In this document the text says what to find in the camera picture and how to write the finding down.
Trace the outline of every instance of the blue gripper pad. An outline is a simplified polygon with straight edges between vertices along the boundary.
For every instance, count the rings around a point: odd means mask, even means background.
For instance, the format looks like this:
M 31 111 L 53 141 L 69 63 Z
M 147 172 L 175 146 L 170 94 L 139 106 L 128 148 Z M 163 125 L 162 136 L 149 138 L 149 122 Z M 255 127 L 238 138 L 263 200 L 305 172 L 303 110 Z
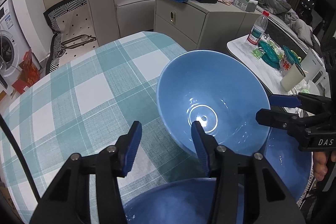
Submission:
M 269 103 L 273 106 L 296 108 L 301 105 L 301 100 L 293 95 L 277 95 L 273 94 L 269 98 Z
M 197 130 L 196 123 L 193 122 L 191 125 L 191 137 L 194 142 L 194 146 L 196 149 L 198 160 L 201 163 L 202 169 L 205 172 L 205 174 L 209 177 L 210 175 L 210 163 L 209 163 L 209 155 L 207 153 L 207 150 L 205 149 L 205 146 L 201 140 L 200 133 Z
M 123 175 L 126 176 L 128 172 L 132 170 L 135 156 L 137 154 L 139 144 L 142 136 L 142 125 L 140 122 L 134 122 L 129 133 L 132 134 L 132 138 L 129 141 L 127 150 L 125 151 L 124 167 L 122 169 Z

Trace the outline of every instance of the bottle label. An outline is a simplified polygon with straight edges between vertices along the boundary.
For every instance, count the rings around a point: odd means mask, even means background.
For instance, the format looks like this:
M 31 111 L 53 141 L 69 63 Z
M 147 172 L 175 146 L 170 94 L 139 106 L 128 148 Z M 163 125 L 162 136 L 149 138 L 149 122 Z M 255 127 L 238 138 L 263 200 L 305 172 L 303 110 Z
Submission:
M 251 33 L 249 35 L 249 37 L 247 38 L 247 40 L 253 44 L 253 45 L 257 45 L 258 44 L 258 40 L 259 38 L 263 35 L 263 32 L 258 30 L 256 27 L 253 26 Z

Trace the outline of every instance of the checkered tablecloth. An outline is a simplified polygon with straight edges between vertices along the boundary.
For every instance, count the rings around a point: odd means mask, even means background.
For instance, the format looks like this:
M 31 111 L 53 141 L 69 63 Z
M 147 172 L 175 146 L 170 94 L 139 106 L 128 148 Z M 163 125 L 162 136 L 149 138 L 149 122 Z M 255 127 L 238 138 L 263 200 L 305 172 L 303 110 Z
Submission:
M 169 136 L 157 111 L 165 65 L 185 50 L 170 37 L 140 32 L 99 47 L 50 73 L 21 95 L 4 119 L 40 195 L 74 152 L 98 153 L 142 123 L 132 171 L 118 179 L 123 202 L 167 182 L 204 176 L 196 159 Z M 1 131 L 1 163 L 13 202 L 26 223 L 37 205 L 17 156 Z M 98 223 L 90 177 L 92 223 Z

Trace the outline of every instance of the water bottle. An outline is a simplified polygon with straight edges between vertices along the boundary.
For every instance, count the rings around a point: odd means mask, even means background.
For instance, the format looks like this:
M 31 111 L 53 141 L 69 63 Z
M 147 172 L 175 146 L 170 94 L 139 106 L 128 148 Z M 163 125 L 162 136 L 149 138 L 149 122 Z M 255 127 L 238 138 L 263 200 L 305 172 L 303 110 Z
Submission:
M 263 11 L 262 15 L 254 22 L 251 33 L 247 38 L 247 41 L 253 46 L 257 46 L 260 37 L 266 31 L 268 16 L 269 12 Z

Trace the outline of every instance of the gold drawer handle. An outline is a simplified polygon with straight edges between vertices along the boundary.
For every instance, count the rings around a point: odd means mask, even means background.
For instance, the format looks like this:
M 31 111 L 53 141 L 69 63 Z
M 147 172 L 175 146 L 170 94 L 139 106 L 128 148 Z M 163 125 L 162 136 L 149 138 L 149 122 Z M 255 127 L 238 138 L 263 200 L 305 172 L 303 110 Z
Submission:
M 175 23 L 176 20 L 176 12 L 170 12 L 170 21 Z

